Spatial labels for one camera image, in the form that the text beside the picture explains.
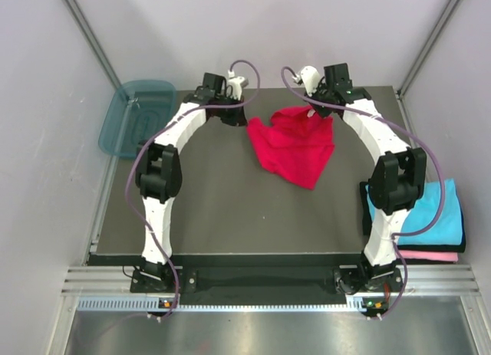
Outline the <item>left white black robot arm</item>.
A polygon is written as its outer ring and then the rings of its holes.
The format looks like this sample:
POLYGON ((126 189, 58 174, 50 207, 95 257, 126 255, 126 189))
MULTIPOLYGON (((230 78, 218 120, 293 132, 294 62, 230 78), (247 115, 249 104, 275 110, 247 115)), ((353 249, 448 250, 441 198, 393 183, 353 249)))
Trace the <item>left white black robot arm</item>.
POLYGON ((233 71, 227 77, 204 74, 203 84, 184 98, 165 131, 144 150, 138 163, 135 183, 147 224, 143 263, 133 278, 147 280, 156 291, 172 290, 175 284, 170 267, 170 223, 173 203, 183 183, 180 153, 212 117, 232 127, 247 124, 242 90, 248 82, 233 71))

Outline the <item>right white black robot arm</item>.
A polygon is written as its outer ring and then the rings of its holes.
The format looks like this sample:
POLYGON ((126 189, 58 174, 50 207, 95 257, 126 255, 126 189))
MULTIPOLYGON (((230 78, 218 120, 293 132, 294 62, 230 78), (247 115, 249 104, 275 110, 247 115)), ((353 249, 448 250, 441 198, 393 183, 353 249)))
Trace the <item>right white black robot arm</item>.
POLYGON ((396 235, 423 195, 427 155, 410 147, 384 122, 368 91, 353 86, 346 64, 327 66, 322 73, 303 67, 297 81, 314 101, 316 114, 326 118, 337 113, 374 161, 367 181, 366 198, 374 206, 367 244, 355 269, 338 269, 334 276, 346 294, 376 290, 394 276, 396 235))

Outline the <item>red t shirt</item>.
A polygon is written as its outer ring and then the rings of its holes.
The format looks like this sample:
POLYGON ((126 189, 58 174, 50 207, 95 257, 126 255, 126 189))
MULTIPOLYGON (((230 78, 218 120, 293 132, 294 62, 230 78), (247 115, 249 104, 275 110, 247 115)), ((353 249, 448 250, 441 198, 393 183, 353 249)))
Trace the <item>red t shirt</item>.
POLYGON ((313 190, 334 153, 334 121, 310 106, 285 107, 270 124, 253 117, 246 127, 259 164, 286 181, 313 190))

